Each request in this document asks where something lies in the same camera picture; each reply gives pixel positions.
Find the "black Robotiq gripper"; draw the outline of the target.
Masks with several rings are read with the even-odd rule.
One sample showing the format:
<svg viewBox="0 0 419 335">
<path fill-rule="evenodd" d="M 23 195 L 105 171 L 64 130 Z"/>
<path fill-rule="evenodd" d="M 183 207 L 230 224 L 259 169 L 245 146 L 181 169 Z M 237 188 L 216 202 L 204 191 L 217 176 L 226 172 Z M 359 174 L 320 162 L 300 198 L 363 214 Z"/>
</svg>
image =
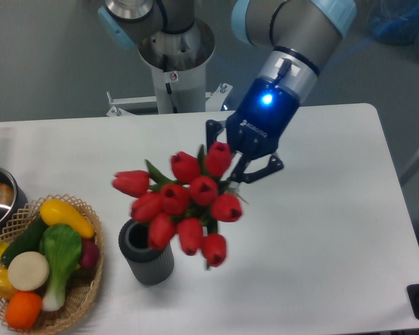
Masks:
<svg viewBox="0 0 419 335">
<path fill-rule="evenodd" d="M 211 147 L 226 128 L 231 151 L 242 154 L 228 177 L 230 182 L 252 184 L 284 169 L 283 161 L 273 153 L 299 106 L 300 102 L 293 95 L 263 78 L 257 78 L 226 122 L 206 121 L 207 147 Z M 271 155 L 266 165 L 247 172 L 252 160 L 268 154 Z"/>
</svg>

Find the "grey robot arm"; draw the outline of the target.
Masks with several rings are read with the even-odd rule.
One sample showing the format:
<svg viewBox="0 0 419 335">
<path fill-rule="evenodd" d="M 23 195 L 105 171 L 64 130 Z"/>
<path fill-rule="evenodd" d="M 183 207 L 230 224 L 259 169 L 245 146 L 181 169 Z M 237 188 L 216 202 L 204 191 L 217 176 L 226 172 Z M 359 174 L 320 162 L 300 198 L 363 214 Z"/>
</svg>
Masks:
<svg viewBox="0 0 419 335">
<path fill-rule="evenodd" d="M 232 187 L 250 184 L 283 168 L 279 139 L 321 70 L 347 34 L 354 1 L 238 1 L 231 27 L 250 45 L 271 49 L 240 106 L 225 121 L 206 123 L 206 141 L 225 133 L 240 159 Z M 150 67 L 161 114 L 201 112 L 206 65 L 214 54 L 210 27 L 192 1 L 105 1 L 98 18 L 120 47 L 136 47 Z"/>
</svg>

